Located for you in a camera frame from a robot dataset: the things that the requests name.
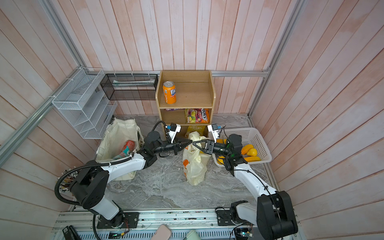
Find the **orange Fanta can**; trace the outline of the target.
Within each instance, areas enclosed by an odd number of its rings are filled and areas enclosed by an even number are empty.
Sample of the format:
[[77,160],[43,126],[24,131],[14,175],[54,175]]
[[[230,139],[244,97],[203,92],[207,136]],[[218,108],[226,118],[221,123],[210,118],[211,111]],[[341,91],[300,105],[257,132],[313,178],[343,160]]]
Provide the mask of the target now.
[[166,81],[163,84],[163,92],[165,96],[165,101],[167,104],[176,103],[176,86],[172,81]]

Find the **red cola can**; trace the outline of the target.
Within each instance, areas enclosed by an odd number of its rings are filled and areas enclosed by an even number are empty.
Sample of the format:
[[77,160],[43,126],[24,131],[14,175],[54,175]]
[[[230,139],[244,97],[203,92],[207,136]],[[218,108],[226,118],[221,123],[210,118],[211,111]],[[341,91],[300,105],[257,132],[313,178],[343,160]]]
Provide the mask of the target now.
[[136,149],[136,142],[132,140],[128,140],[125,142],[121,154],[123,154],[124,156],[128,156],[135,149]]

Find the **cream canvas tote bag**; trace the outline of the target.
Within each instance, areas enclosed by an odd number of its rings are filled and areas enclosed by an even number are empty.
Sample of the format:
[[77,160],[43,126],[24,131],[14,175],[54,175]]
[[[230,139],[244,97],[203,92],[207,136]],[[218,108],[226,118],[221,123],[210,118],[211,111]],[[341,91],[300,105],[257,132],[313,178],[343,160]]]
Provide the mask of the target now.
[[[136,142],[136,149],[133,153],[136,153],[144,144],[143,135],[136,121],[134,119],[114,119],[112,124],[108,125],[97,150],[96,162],[109,164],[113,157],[122,152],[123,146],[128,140]],[[143,169],[144,164],[144,158],[139,157],[121,165],[107,167],[107,170],[111,170],[108,182],[133,179],[136,172]]]

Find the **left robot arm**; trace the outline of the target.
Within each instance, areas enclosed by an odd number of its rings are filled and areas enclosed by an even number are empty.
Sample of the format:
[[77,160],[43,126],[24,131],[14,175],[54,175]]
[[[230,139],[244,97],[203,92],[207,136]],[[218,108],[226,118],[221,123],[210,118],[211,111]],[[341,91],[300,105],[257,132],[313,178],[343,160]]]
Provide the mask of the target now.
[[[150,167],[158,158],[165,158],[170,153],[175,155],[192,144],[192,140],[178,138],[176,135],[181,126],[177,124],[164,125],[166,140],[155,129],[144,138],[144,143],[136,152],[127,157],[113,160],[110,163],[89,161],[86,165],[65,172],[58,178],[54,192],[57,199],[63,203],[81,206],[101,220],[106,221],[112,228],[120,228],[125,223],[124,211],[112,200],[105,196],[109,182],[131,172]],[[70,175],[76,176],[69,184],[69,191],[75,197],[74,201],[64,198],[60,193],[62,182]]]

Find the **colourful candy packet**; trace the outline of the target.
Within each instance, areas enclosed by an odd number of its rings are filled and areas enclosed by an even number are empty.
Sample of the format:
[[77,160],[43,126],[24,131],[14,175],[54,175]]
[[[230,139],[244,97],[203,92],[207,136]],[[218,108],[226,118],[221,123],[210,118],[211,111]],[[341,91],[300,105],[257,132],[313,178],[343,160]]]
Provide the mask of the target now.
[[199,109],[185,109],[186,121],[189,124],[200,123],[202,120],[201,111]]

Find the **yellow chips packet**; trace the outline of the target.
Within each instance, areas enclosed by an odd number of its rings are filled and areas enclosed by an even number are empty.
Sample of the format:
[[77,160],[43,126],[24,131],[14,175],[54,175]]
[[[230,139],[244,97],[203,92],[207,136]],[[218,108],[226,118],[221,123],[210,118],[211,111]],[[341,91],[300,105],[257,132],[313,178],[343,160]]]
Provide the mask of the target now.
[[188,138],[189,134],[193,132],[198,132],[200,136],[203,136],[205,128],[206,128],[205,126],[188,126],[185,137]]

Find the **white plastic fruit basket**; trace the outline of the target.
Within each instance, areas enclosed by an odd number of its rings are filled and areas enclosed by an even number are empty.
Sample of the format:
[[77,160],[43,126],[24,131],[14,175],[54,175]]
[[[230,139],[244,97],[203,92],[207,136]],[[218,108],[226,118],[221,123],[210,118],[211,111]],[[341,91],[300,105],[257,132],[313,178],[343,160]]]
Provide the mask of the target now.
[[[231,134],[237,134],[242,137],[242,145],[253,145],[254,148],[257,150],[258,154],[257,156],[261,159],[260,161],[256,162],[250,162],[250,165],[254,164],[261,164],[261,163],[269,163],[272,161],[272,155],[270,153],[270,150],[268,149],[267,144],[265,143],[262,135],[259,133],[259,131],[256,128],[237,128],[237,129],[229,129],[225,130],[227,136]],[[213,128],[208,126],[208,136],[209,139],[214,139],[214,137],[217,137],[216,139],[227,139],[226,135],[224,134],[224,131],[220,133],[220,135],[213,134]]]

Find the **orange snack packet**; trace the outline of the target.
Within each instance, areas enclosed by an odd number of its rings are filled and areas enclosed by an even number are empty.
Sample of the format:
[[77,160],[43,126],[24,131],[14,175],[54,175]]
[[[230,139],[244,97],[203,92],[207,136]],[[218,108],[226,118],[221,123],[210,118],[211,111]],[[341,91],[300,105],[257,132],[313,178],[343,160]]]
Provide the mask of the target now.
[[209,111],[207,109],[197,109],[197,123],[208,124],[210,122]]

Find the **wooden two-tier shelf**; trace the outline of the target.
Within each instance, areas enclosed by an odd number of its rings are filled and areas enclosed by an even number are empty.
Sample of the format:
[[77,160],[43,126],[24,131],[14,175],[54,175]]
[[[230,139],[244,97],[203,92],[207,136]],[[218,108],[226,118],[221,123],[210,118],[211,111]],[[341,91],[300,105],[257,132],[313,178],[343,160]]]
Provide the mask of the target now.
[[[176,102],[167,104],[163,85],[171,81],[176,86]],[[216,103],[216,91],[211,71],[203,70],[166,70],[161,71],[156,90],[157,107],[160,119],[167,125],[179,124],[178,137],[184,138],[188,126],[203,126],[204,136],[208,135],[207,125],[212,123]],[[204,109],[209,116],[208,123],[189,123],[186,109]]]

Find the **yellow mango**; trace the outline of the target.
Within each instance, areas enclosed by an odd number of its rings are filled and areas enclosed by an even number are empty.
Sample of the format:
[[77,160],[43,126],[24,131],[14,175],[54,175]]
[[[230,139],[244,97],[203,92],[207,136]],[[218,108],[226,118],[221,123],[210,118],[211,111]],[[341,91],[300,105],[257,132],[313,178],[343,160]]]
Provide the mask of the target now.
[[245,161],[247,163],[259,162],[261,161],[261,158],[258,156],[245,157]]

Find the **red pencil cup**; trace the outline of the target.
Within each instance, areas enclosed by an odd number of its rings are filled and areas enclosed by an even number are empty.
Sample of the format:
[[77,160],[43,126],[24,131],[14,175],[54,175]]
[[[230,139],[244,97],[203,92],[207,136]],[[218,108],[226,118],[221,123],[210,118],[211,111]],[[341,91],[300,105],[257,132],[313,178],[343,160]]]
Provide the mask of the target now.
[[73,169],[65,170],[62,173],[62,176],[58,178],[55,185],[55,192],[59,194],[66,194],[70,192],[70,186],[72,182],[75,180],[78,171],[74,171]]

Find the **teal snack packet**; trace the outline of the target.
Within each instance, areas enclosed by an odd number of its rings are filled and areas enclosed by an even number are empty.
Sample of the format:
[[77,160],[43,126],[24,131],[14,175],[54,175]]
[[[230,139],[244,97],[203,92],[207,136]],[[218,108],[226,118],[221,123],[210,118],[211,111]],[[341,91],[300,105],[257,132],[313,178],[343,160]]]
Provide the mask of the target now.
[[113,160],[119,160],[119,159],[122,159],[122,158],[126,158],[128,157],[130,154],[128,153],[125,153],[125,152],[121,152],[119,153],[117,156],[113,157]]

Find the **orange print plastic bag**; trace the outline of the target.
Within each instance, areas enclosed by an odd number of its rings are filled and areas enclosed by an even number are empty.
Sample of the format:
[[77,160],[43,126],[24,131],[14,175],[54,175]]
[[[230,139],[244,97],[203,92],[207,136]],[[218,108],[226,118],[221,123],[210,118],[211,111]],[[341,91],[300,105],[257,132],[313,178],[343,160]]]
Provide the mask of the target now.
[[200,184],[207,172],[207,164],[212,156],[203,153],[193,144],[183,151],[184,175],[191,186]]

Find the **yellow lemon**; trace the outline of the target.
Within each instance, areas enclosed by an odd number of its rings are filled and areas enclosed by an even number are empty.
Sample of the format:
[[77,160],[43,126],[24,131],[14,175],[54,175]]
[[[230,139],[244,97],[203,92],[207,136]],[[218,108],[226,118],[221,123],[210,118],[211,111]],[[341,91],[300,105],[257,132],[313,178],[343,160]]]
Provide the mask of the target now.
[[256,157],[257,155],[258,155],[258,151],[255,148],[252,148],[247,152],[247,156],[249,157]]

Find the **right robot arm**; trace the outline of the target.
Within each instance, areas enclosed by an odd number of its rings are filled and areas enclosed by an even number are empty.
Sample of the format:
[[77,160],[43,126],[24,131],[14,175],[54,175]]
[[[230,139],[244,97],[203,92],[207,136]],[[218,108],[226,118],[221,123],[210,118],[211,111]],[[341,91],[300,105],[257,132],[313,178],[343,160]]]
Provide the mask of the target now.
[[269,186],[254,172],[242,155],[241,136],[232,134],[225,144],[207,139],[193,142],[193,145],[205,154],[224,157],[226,170],[240,180],[256,199],[256,206],[247,201],[232,203],[233,222],[257,226],[265,240],[277,240],[298,232],[289,194]]

